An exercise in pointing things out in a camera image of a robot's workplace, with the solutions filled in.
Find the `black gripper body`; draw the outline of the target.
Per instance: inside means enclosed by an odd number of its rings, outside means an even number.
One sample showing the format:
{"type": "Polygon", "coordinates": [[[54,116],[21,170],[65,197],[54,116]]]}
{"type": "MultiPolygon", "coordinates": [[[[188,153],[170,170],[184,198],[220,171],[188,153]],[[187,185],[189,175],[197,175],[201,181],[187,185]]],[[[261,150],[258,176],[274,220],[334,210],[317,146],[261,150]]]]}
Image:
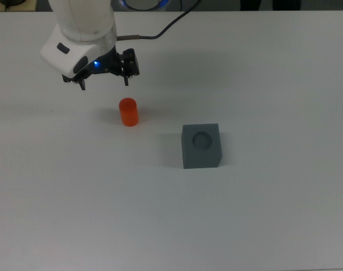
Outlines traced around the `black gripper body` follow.
{"type": "Polygon", "coordinates": [[[108,53],[92,60],[86,66],[86,76],[111,73],[116,76],[122,76],[122,64],[116,47],[113,47],[108,53]]]}

